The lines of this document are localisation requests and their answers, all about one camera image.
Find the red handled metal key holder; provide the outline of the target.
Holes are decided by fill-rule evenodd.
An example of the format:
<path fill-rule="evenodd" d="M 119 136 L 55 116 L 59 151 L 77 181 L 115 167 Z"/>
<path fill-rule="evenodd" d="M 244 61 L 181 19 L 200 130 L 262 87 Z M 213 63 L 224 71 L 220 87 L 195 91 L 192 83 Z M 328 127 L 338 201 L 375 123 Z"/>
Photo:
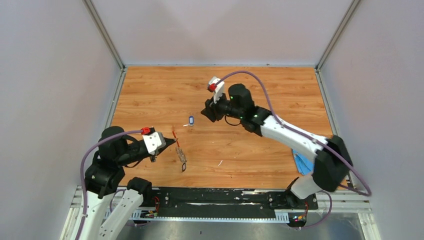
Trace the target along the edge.
<path fill-rule="evenodd" d="M 177 153 L 177 156 L 178 156 L 178 158 L 180 159 L 180 161 L 182 163 L 186 163 L 187 162 L 187 157 L 185 156 L 185 154 L 184 154 L 184 152 L 183 152 L 183 150 L 182 150 L 182 148 L 181 148 L 181 146 L 179 144 L 177 135 L 176 135 L 176 133 L 175 133 L 174 130 L 172 131 L 172 134 L 173 134 L 173 137 L 174 137 L 175 143 L 176 143 L 175 151 Z"/>

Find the blue tag key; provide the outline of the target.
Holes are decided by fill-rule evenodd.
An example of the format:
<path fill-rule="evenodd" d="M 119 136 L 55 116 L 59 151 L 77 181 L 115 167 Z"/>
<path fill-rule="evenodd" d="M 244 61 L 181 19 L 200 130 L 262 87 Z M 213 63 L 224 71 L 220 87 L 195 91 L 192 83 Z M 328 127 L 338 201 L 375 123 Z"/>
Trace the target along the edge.
<path fill-rule="evenodd" d="M 184 124 L 183 126 L 184 127 L 193 127 L 194 126 L 194 122 L 195 122 L 194 116 L 190 115 L 188 117 L 188 122 L 186 124 Z"/>

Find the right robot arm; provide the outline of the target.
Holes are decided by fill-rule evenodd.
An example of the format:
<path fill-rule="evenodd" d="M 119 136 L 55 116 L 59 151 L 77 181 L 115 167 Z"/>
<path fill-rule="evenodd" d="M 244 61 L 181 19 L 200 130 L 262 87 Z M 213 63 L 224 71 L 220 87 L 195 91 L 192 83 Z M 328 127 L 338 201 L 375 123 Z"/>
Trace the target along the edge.
<path fill-rule="evenodd" d="M 224 117 L 238 119 L 246 131 L 285 144 L 312 161 L 312 172 L 287 188 L 285 201 L 292 209 L 298 209 L 306 197 L 319 191 L 334 192 L 350 171 L 352 160 L 341 137 L 314 135 L 283 121 L 269 109 L 255 105 L 251 92 L 241 83 L 230 86 L 228 94 L 221 86 L 216 87 L 213 97 L 204 104 L 201 114 L 211 122 Z"/>

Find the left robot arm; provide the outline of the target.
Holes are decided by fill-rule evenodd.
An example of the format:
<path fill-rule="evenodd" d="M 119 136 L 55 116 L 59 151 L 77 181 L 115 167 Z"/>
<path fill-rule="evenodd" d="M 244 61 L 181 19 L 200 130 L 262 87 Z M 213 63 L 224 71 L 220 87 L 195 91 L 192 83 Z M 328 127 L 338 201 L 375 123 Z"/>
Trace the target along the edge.
<path fill-rule="evenodd" d="M 154 207 L 142 216 L 155 217 L 161 200 L 153 194 L 152 183 L 140 177 L 128 182 L 115 208 L 111 209 L 111 205 L 125 168 L 134 168 L 144 159 L 155 162 L 158 155 L 176 142 L 153 127 L 131 131 L 120 126 L 105 128 L 80 164 L 82 201 L 71 239 L 115 240 L 139 206 Z"/>

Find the blue cloth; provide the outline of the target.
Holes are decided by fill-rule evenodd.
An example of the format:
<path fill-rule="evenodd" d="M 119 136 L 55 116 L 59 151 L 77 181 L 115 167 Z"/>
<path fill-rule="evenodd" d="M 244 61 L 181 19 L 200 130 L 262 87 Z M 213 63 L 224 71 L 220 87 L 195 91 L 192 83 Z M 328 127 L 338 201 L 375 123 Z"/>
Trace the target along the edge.
<path fill-rule="evenodd" d="M 297 171 L 302 176 L 312 174 L 314 170 L 314 163 L 294 149 L 292 149 L 291 152 Z"/>

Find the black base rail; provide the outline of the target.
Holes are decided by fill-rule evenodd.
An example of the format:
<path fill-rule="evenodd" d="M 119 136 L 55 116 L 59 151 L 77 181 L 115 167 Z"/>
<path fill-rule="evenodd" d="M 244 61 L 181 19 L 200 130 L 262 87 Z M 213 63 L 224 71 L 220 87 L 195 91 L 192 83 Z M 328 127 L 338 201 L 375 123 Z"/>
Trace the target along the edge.
<path fill-rule="evenodd" d="M 313 194 L 297 203 L 284 190 L 245 188 L 154 187 L 151 198 L 130 220 L 227 223 L 304 223 L 318 209 Z"/>

